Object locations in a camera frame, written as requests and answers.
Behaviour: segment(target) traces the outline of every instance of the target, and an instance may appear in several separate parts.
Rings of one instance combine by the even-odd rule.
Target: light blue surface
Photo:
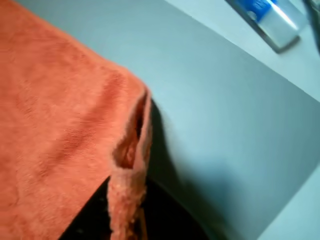
[[[320,239],[320,165],[258,240]]]
[[[182,183],[243,239],[256,240],[316,168],[320,104],[165,1],[19,2],[148,84]]]

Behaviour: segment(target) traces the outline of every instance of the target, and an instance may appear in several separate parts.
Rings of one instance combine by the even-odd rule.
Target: orange towel
[[[151,145],[146,86],[10,0],[0,77],[0,239],[58,239],[108,176],[112,239],[127,239]]]

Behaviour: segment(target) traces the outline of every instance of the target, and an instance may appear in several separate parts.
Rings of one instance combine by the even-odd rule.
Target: clear plastic container
[[[289,0],[227,0],[276,51],[297,39],[307,18]]]
[[[289,45],[307,24],[307,18],[288,0],[269,2],[271,8],[257,25],[280,49]]]

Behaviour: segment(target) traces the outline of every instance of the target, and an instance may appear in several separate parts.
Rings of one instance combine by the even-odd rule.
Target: bottle
[[[280,52],[298,37],[307,18],[288,0],[234,0],[245,20],[256,24],[269,45]]]

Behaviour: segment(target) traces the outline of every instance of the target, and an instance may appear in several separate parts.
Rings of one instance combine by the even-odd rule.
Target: white surface
[[[301,41],[275,53],[224,0],[166,0],[276,71],[320,102],[320,55],[310,25]],[[293,4],[306,12],[302,0]]]
[[[320,166],[258,240],[320,239]]]

